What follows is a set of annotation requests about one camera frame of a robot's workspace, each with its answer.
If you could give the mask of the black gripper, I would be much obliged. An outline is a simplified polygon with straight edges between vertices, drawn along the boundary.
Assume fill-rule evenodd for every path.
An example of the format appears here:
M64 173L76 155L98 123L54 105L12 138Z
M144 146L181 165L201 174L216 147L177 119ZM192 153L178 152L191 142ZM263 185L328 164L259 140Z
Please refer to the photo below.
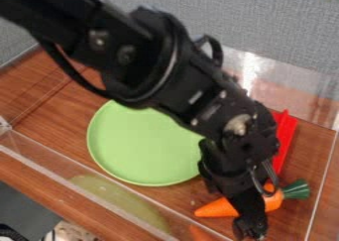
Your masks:
M227 124L220 142L199 142L199 172L208 192L229 198L239 216L232 223L237 240L261 240L267 217L261 196L272 196L277 177L272 158L279 150L276 123L267 108L253 103L255 113L241 114Z

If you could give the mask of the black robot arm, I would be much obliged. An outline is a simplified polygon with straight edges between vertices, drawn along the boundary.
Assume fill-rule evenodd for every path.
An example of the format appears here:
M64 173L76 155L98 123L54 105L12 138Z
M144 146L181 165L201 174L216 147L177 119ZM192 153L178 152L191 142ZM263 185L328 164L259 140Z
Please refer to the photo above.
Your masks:
M191 38L178 19L152 7L122 12L105 0L0 0L0 17L38 42L64 73L96 95L152 108L201 136L199 172L237 217L239 239L267 233L263 185L276 182L276 123L223 71L209 35Z

